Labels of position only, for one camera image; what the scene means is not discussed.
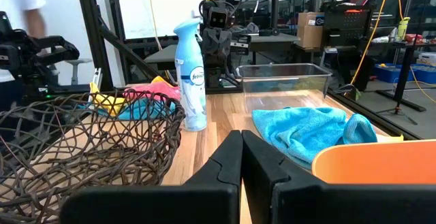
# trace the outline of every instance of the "blue towel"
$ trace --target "blue towel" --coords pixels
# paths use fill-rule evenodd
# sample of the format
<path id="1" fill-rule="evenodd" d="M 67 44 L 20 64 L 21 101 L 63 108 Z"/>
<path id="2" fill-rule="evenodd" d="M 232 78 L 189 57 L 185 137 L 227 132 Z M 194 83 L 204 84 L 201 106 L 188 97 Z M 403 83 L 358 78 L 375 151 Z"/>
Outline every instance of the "blue towel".
<path id="1" fill-rule="evenodd" d="M 150 115 L 151 119 L 156 119 L 160 116 L 166 115 L 166 109 L 164 105 L 160 102 L 155 102 L 153 106 L 148 106 L 150 100 L 149 99 L 139 99 L 135 101 L 130 106 L 125 107 L 124 110 L 120 112 L 118 115 L 119 120 L 132 120 L 132 119 L 146 119 L 148 115 Z M 174 111 L 176 109 L 176 105 L 171 103 L 170 111 Z"/>
<path id="2" fill-rule="evenodd" d="M 316 154 L 330 146 L 377 142 L 367 118 L 354 114 L 345 122 L 346 113 L 338 108 L 254 110 L 252 115 L 266 142 L 307 169 Z"/>

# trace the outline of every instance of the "person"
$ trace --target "person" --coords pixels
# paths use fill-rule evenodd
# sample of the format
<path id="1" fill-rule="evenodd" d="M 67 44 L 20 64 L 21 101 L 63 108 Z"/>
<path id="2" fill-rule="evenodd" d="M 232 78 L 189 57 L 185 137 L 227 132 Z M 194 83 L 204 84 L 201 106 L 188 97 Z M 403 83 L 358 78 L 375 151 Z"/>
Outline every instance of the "person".
<path id="1" fill-rule="evenodd" d="M 44 0 L 0 0 L 0 11 L 6 12 L 13 29 L 24 29 L 31 37 L 44 37 L 46 26 L 40 9 Z M 0 111 L 19 104 L 23 96 L 22 84 L 8 70 L 0 69 L 0 91 L 8 94 L 0 99 Z"/>

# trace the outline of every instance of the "orange bin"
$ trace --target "orange bin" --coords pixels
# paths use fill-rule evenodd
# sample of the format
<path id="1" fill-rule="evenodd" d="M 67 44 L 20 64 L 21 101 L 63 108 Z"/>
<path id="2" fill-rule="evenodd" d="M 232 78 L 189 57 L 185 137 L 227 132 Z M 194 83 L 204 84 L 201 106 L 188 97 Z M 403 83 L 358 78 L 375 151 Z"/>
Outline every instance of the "orange bin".
<path id="1" fill-rule="evenodd" d="M 436 184 L 436 141 L 333 146 L 312 172 L 331 184 Z"/>

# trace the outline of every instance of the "white wall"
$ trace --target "white wall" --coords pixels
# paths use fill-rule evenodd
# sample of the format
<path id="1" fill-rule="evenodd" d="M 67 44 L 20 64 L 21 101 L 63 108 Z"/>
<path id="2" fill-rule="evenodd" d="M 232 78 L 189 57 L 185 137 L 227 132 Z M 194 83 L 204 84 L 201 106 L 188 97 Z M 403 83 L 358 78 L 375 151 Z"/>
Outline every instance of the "white wall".
<path id="1" fill-rule="evenodd" d="M 80 51 L 80 58 L 92 59 L 87 30 L 84 25 L 82 9 L 79 0 L 46 0 L 47 4 L 42 8 L 42 15 L 46 21 L 47 35 L 60 35 L 74 44 Z M 106 2 L 97 0 L 105 22 L 109 25 Z M 115 86 L 125 86 L 122 75 L 121 62 L 118 52 L 112 45 L 106 42 L 112 81 Z M 56 64 L 60 71 L 59 83 L 71 84 L 72 66 L 66 62 Z M 93 77 L 94 64 L 84 63 L 79 65 L 79 84 L 88 84 Z"/>

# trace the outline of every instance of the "air freshener spray bottle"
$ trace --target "air freshener spray bottle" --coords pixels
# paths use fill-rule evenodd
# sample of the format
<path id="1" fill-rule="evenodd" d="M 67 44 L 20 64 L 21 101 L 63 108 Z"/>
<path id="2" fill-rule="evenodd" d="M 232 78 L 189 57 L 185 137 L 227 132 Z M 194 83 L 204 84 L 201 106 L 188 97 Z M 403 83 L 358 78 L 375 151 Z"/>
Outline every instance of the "air freshener spray bottle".
<path id="1" fill-rule="evenodd" d="M 207 124 L 203 56 L 196 39 L 199 24 L 199 18 L 192 18 L 174 30 L 178 35 L 175 59 L 177 80 L 186 114 L 184 128 L 187 131 L 201 131 Z"/>

